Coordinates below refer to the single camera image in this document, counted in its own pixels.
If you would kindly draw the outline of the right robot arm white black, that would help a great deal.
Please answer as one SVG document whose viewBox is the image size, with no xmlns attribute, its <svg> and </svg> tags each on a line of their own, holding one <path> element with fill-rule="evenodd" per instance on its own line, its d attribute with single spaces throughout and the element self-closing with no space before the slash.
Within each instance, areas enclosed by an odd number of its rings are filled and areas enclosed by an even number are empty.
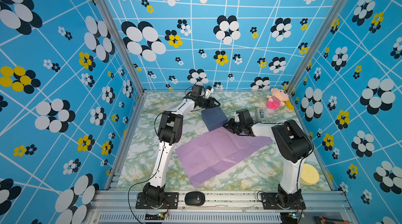
<svg viewBox="0 0 402 224">
<path fill-rule="evenodd" d="M 236 111 L 236 116 L 224 124 L 225 129 L 238 136 L 273 138 L 284 159 L 277 194 L 261 193 L 264 209 L 306 209 L 300 179 L 305 159 L 314 150 L 310 137 L 293 119 L 282 123 L 257 122 L 247 109 Z"/>
</svg>

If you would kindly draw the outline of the dark blue gift box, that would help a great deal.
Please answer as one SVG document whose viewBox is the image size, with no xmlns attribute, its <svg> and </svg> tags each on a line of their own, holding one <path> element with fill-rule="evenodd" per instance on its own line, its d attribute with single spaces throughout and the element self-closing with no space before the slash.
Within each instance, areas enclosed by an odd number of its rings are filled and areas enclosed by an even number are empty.
<svg viewBox="0 0 402 224">
<path fill-rule="evenodd" d="M 208 131 L 216 130 L 228 121 L 220 106 L 202 110 L 201 115 Z"/>
</svg>

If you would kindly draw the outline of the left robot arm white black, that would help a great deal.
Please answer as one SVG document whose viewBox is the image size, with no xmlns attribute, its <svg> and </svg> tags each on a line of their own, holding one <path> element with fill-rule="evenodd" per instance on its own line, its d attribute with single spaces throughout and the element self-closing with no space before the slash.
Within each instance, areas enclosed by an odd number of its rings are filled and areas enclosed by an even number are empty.
<svg viewBox="0 0 402 224">
<path fill-rule="evenodd" d="M 147 203 L 154 206 L 163 203 L 166 173 L 172 152 L 182 136 L 184 118 L 196 107 L 210 109 L 220 106 L 218 100 L 211 97 L 213 92 L 211 86 L 194 85 L 179 105 L 161 113 L 160 124 L 156 130 L 159 140 L 158 156 L 152 176 L 146 181 L 142 191 Z"/>
</svg>

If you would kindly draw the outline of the purple wrapping paper sheet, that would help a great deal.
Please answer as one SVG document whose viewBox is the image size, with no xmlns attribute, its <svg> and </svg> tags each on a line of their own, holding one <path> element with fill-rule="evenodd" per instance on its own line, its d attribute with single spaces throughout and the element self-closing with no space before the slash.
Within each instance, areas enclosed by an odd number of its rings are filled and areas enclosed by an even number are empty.
<svg viewBox="0 0 402 224">
<path fill-rule="evenodd" d="M 271 143 L 270 137 L 238 136 L 221 127 L 179 146 L 175 152 L 197 188 Z"/>
</svg>

